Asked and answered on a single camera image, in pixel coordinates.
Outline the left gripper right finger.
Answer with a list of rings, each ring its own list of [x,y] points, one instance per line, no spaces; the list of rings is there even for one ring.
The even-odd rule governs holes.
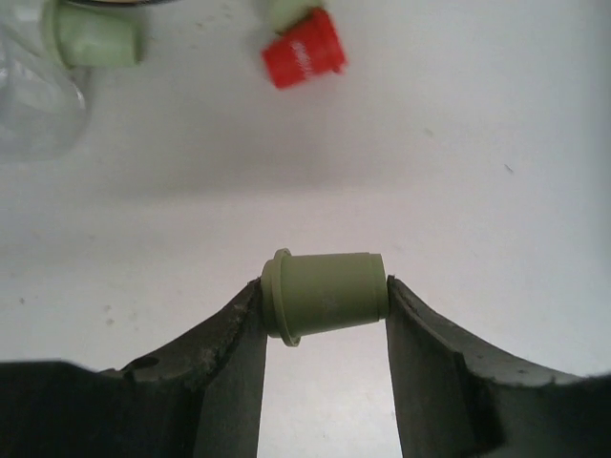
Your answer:
[[[405,457],[607,457],[610,377],[580,377],[476,337],[388,279],[386,319]]]

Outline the red capsule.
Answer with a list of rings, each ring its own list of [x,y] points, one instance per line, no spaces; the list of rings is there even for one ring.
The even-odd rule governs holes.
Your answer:
[[[279,90],[327,73],[340,73],[348,63],[332,17],[320,7],[273,41],[261,57],[267,75]]]

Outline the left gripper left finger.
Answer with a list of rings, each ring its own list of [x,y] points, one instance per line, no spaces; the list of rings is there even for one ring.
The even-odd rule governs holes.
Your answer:
[[[262,289],[121,369],[1,366],[5,457],[254,457],[267,334]]]

